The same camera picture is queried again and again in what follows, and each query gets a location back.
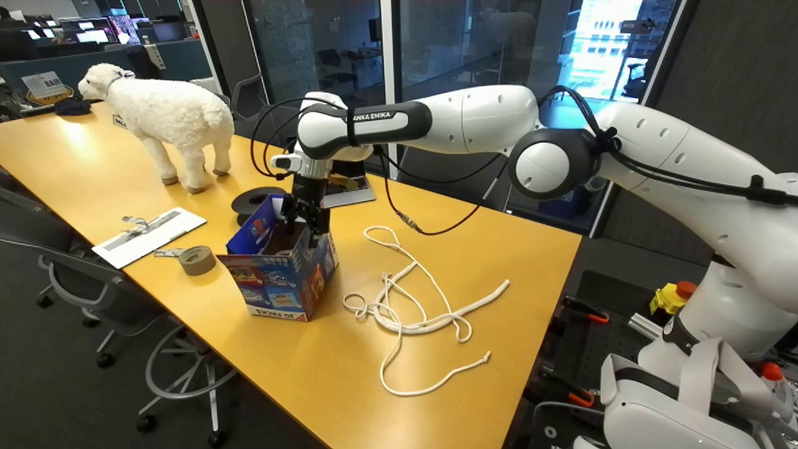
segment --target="box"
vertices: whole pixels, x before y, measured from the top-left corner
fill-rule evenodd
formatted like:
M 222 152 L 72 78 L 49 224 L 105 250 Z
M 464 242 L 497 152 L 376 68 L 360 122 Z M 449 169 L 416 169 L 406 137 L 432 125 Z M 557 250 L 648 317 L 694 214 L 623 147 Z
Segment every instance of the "box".
M 323 287 L 336 268 L 330 236 L 310 247 L 310 227 L 292 231 L 279 218 L 282 196 L 267 198 L 241 231 L 227 242 L 219 262 L 245 294 L 256 317 L 311 320 Z

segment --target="table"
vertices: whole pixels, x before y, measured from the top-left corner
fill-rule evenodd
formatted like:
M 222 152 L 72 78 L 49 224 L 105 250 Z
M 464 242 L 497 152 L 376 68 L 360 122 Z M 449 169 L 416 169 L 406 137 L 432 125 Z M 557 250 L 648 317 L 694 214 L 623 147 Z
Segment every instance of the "table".
M 272 184 L 251 169 L 246 139 L 235 137 L 227 181 L 202 196 L 179 184 L 163 187 L 149 154 L 128 130 L 113 125 L 105 106 L 83 117 L 3 122 L 0 166 L 93 246 L 125 231 L 123 214 L 149 219 L 179 206 L 206 224 L 170 247 L 209 246 L 224 252 L 237 231 L 230 202 L 245 189 Z M 330 446 L 502 446 L 578 236 L 480 211 L 457 233 L 421 238 L 392 214 L 380 181 L 372 182 L 376 202 L 331 214 L 338 268 L 311 322 L 249 317 L 222 264 L 186 277 L 174 260 L 145 257 L 125 272 Z M 452 224 L 471 211 L 467 202 L 396 182 L 392 192 L 423 227 Z M 452 329 L 411 340 L 389 373 L 392 383 L 426 388 L 454 364 L 490 350 L 485 368 L 429 396 L 398 399 L 381 389 L 376 369 L 396 338 L 373 322 L 357 322 L 338 302 L 348 292 L 373 294 L 384 272 L 403 268 L 401 257 L 362 238 L 367 224 L 393 227 L 403 247 L 439 277 L 454 310 L 510 279 L 498 302 L 468 317 L 468 344 L 457 344 Z M 403 287 L 423 297 L 432 290 L 418 279 Z

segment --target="toy sheep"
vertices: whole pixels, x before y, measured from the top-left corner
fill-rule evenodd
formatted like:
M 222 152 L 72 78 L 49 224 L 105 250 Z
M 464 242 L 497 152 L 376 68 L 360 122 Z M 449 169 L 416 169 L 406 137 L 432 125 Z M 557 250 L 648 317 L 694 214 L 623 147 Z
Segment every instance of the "toy sheep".
M 205 172 L 205 146 L 215 147 L 215 176 L 230 172 L 231 116 L 209 90 L 178 80 L 134 80 L 118 65 L 93 65 L 78 85 L 84 101 L 105 101 L 123 125 L 149 151 L 159 181 L 178 182 L 178 169 L 163 143 L 179 151 L 182 184 L 202 192 L 212 181 Z

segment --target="wooden table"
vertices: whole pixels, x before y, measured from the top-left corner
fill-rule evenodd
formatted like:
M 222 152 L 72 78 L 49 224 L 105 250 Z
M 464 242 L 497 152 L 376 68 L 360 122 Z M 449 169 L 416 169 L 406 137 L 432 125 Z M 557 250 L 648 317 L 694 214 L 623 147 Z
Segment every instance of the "wooden table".
M 209 246 L 224 252 L 237 231 L 230 202 L 245 189 L 275 184 L 251 169 L 246 139 L 235 137 L 227 181 L 202 196 L 179 184 L 163 187 L 139 143 L 113 125 L 105 106 L 93 110 L 83 117 L 43 116 L 0 125 L 0 166 L 90 242 L 125 231 L 123 214 L 149 219 L 179 206 L 202 214 L 206 224 L 171 247 Z M 311 322 L 249 317 L 222 264 L 186 277 L 171 260 L 145 257 L 125 272 L 330 446 L 502 446 L 578 236 L 480 211 L 457 233 L 421 238 L 393 218 L 376 178 L 372 184 L 376 202 L 331 214 L 338 268 Z M 392 192 L 423 227 L 452 224 L 471 211 L 467 202 L 406 184 L 393 184 Z M 457 344 L 454 329 L 408 340 L 389 373 L 392 385 L 426 388 L 454 364 L 479 359 L 489 350 L 485 368 L 426 396 L 398 399 L 381 389 L 376 369 L 396 338 L 372 320 L 357 322 L 345 312 L 342 297 L 373 294 L 380 277 L 396 272 L 406 260 L 367 242 L 367 224 L 393 227 L 401 246 L 439 277 L 454 310 L 510 279 L 498 302 L 468 317 L 468 344 Z M 403 287 L 426 297 L 432 314 L 442 312 L 418 274 Z

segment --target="white rope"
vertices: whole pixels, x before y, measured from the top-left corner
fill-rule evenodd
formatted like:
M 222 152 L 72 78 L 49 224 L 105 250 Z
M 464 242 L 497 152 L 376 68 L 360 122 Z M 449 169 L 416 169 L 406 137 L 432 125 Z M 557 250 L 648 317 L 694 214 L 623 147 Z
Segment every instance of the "white rope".
M 459 344 L 468 342 L 471 334 L 473 334 L 473 328 L 471 322 L 467 320 L 467 314 L 497 302 L 503 290 L 509 287 L 509 279 L 503 279 L 493 292 L 489 292 L 485 297 L 462 308 L 462 310 L 452 310 L 452 302 L 447 297 L 447 292 L 442 290 L 442 285 L 433 279 L 433 274 L 414 257 L 408 254 L 401 246 L 398 246 L 398 238 L 392 227 L 387 224 L 372 224 L 365 231 L 365 238 L 380 247 L 387 247 L 387 250 L 393 250 L 398 254 L 403 254 L 408 260 L 408 264 L 403 269 L 398 269 L 396 274 L 384 274 L 381 277 L 381 290 L 376 292 L 376 297 L 370 302 L 365 300 L 362 294 L 346 294 L 342 302 L 345 302 L 345 310 L 352 312 L 357 320 L 370 320 L 373 317 L 373 322 L 387 329 L 387 333 L 393 333 L 396 334 L 396 347 L 392 355 L 387 355 L 380 364 L 380 383 L 381 388 L 389 393 L 389 394 L 396 394 L 396 396 L 421 396 L 421 394 L 432 394 L 436 393 L 439 388 L 443 388 L 449 380 L 454 380 L 457 374 L 464 374 L 468 369 L 477 369 L 480 364 L 485 364 L 490 359 L 490 353 L 485 353 L 480 359 L 473 359 L 468 364 L 462 364 L 462 368 L 454 368 L 449 369 L 439 383 L 429 385 L 429 388 L 421 388 L 421 389 L 396 389 L 387 383 L 387 373 L 389 368 L 396 363 L 401 347 L 403 347 L 403 338 L 418 338 L 418 334 L 432 334 L 432 333 L 439 333 L 443 329 L 447 324 L 454 324 L 454 338 Z M 414 269 L 421 269 L 426 274 L 426 279 L 432 283 L 432 287 L 436 290 L 436 294 L 442 297 L 447 312 L 429 320 L 426 317 L 426 310 L 423 304 L 416 300 L 416 294 L 411 294 L 408 290 L 403 290 L 398 283 L 401 277 L 411 274 Z M 392 308 L 392 292 L 401 294 L 403 300 L 408 300 L 418 314 L 421 314 L 421 322 L 401 322 L 398 312 Z

